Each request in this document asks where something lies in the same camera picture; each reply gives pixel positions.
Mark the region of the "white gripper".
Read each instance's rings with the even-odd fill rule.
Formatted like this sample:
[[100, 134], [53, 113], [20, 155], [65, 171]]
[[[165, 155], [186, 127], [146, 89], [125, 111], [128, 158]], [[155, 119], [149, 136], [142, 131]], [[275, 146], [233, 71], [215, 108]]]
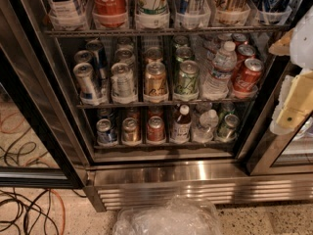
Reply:
[[286, 135], [313, 111], [313, 6], [294, 29], [270, 46], [269, 52], [277, 56], [290, 55], [291, 62], [304, 69], [296, 76], [285, 76], [272, 115], [270, 131]]

